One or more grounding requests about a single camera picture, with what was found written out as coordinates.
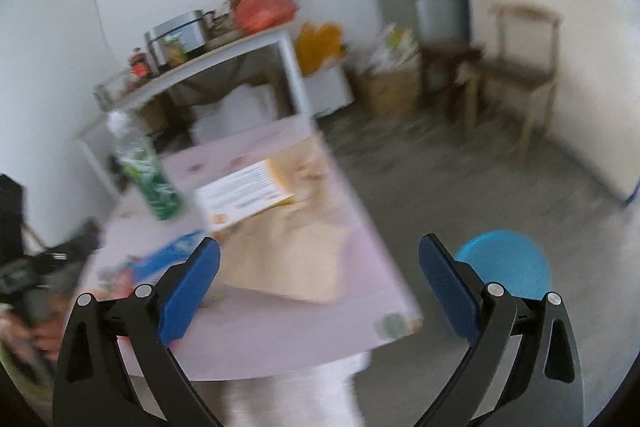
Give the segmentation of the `person's left hand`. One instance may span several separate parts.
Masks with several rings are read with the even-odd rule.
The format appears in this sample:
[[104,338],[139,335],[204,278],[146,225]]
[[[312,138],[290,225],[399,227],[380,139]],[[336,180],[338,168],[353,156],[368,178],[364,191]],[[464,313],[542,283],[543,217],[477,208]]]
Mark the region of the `person's left hand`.
[[26,325],[17,315],[1,312],[1,343],[25,363],[32,363],[32,349],[39,351],[46,360],[58,361],[64,335],[65,314],[55,309],[46,321],[34,326]]

